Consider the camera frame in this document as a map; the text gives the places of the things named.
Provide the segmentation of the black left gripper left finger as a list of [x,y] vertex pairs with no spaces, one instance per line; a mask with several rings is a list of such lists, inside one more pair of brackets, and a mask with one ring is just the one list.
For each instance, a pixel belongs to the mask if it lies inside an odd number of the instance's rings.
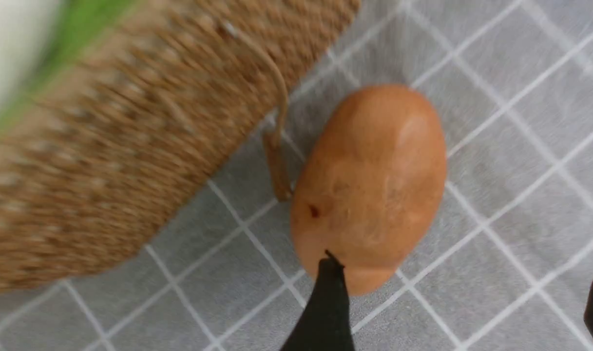
[[350,298],[344,266],[325,251],[306,307],[281,349],[283,351],[354,351]]

